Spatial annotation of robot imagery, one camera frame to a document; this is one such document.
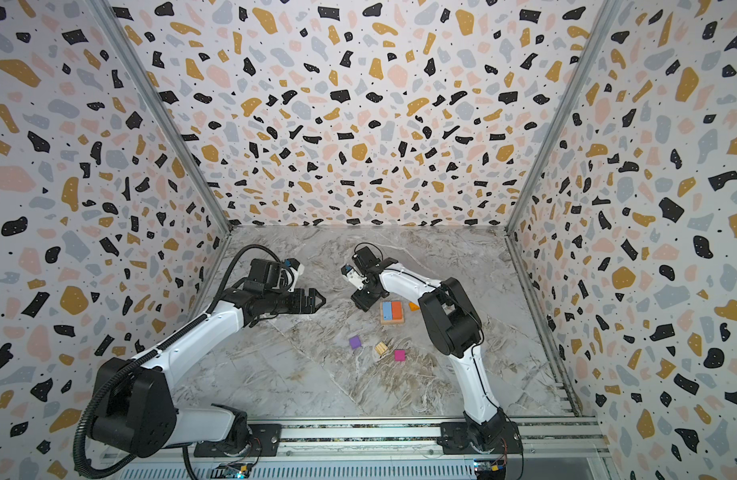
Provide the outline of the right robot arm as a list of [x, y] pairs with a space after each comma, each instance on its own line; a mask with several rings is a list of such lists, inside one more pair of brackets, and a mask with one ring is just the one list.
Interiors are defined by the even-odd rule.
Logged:
[[483, 362], [483, 322], [459, 280], [436, 280], [412, 272], [382, 256], [370, 242], [360, 242], [342, 277], [356, 287], [350, 296], [369, 311], [379, 301], [400, 296], [420, 307], [432, 344], [450, 360], [464, 398], [467, 445], [490, 453], [501, 447], [509, 420], [500, 406]]

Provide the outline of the light blue block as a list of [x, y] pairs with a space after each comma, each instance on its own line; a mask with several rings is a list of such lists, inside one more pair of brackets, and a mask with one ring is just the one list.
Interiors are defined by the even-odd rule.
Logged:
[[394, 319], [392, 302], [382, 304], [382, 322], [390, 322]]

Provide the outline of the orange-red block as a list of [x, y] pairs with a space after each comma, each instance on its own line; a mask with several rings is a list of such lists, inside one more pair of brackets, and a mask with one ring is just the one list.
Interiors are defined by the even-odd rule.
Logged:
[[391, 312], [392, 312], [393, 321], [403, 321], [404, 320], [404, 310], [403, 310], [402, 302], [394, 301], [392, 303]]

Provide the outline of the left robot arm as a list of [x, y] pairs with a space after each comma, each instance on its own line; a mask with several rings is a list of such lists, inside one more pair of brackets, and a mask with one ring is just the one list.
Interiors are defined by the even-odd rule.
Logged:
[[326, 298], [296, 282], [304, 267], [294, 259], [255, 259], [250, 273], [222, 278], [210, 306], [168, 338], [129, 360], [108, 360], [96, 374], [92, 400], [78, 422], [74, 459], [85, 462], [86, 444], [96, 440], [147, 458], [166, 448], [198, 443], [234, 455], [252, 446], [248, 415], [220, 404], [176, 405], [174, 390], [206, 354], [228, 338], [279, 315], [312, 315]]

